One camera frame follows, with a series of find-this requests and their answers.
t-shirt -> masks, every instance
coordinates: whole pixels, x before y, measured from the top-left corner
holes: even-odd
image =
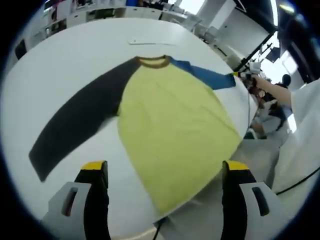
[[[240,144],[242,138],[212,91],[235,84],[231,74],[169,56],[130,59],[58,110],[32,147],[31,163],[46,179],[59,161],[118,115],[130,162],[164,215],[197,194]]]
[[[280,149],[272,190],[283,191],[298,183],[320,166],[320,80],[316,80],[291,95],[296,131]],[[290,217],[305,203],[319,173],[304,183],[279,195]]]

round table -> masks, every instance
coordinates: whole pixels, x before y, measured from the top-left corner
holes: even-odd
[[[49,199],[75,179],[82,165],[106,160],[110,235],[134,235],[159,220],[161,216],[121,143],[116,117],[61,161],[45,182],[38,179],[28,154],[54,113],[78,90],[135,56],[162,55],[221,74],[232,72],[204,42],[178,24],[114,18],[74,26],[49,37],[8,73],[1,101],[3,152],[22,201],[37,219],[48,211]],[[257,109],[248,91],[236,79],[235,87],[216,90],[215,94],[243,137]]]

window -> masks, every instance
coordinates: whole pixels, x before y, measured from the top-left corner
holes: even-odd
[[[182,0],[179,7],[189,13],[196,15],[204,2],[205,0]]]

desk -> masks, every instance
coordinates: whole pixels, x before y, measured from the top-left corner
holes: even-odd
[[[128,44],[146,33],[171,44]],[[170,55],[218,73],[231,72],[204,42],[178,24],[113,18],[77,25],[47,38],[8,73],[0,106],[3,153],[21,199],[37,219],[47,212],[48,200],[75,179],[83,164],[97,160],[108,161],[108,224],[112,236],[140,233],[159,219],[119,139],[116,117],[60,162],[44,183],[39,181],[28,157],[44,126],[72,95],[137,55]],[[215,94],[244,136],[257,109],[248,91],[237,79],[235,87]]]

person's arm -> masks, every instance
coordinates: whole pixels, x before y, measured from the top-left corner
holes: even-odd
[[[252,76],[256,80],[256,86],[275,97],[280,103],[291,107],[291,92],[282,86],[274,85],[267,80],[257,76]]]

